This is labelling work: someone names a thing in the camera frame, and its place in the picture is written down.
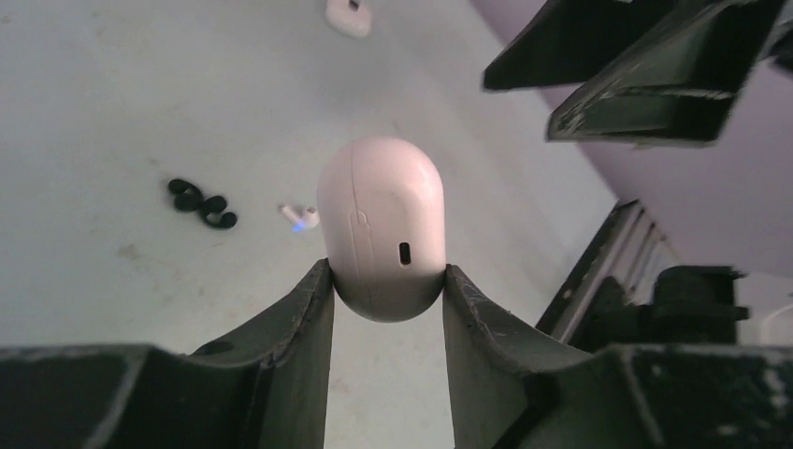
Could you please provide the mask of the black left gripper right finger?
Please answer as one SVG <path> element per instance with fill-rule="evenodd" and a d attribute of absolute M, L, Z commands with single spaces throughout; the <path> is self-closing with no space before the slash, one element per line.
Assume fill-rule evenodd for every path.
<path fill-rule="evenodd" d="M 792 351 L 630 344 L 589 354 L 492 301 L 456 265 L 442 299 L 458 448 L 788 448 Z"/>

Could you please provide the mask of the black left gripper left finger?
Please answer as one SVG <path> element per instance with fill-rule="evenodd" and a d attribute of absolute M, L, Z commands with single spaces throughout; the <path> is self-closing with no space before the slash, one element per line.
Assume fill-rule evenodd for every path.
<path fill-rule="evenodd" d="M 149 344 L 1 352 L 5 448 L 320 448 L 334 290 L 326 260 L 189 355 Z"/>

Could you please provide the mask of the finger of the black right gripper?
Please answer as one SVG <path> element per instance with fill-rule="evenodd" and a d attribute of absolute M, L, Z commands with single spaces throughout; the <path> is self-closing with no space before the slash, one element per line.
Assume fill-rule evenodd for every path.
<path fill-rule="evenodd" d="M 673 1 L 548 1 L 484 70 L 488 91 L 584 83 L 669 14 Z"/>
<path fill-rule="evenodd" d="M 556 141 L 708 146 L 771 46 L 784 1 L 679 1 L 575 90 L 547 125 Z"/>

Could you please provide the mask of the white oval charging case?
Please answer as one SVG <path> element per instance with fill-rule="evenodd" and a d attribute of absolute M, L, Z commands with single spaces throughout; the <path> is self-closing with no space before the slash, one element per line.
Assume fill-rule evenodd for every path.
<path fill-rule="evenodd" d="M 447 265 L 444 189 L 422 150 L 401 138 L 356 139 L 323 169 L 316 203 L 346 306 L 397 323 L 433 305 Z"/>

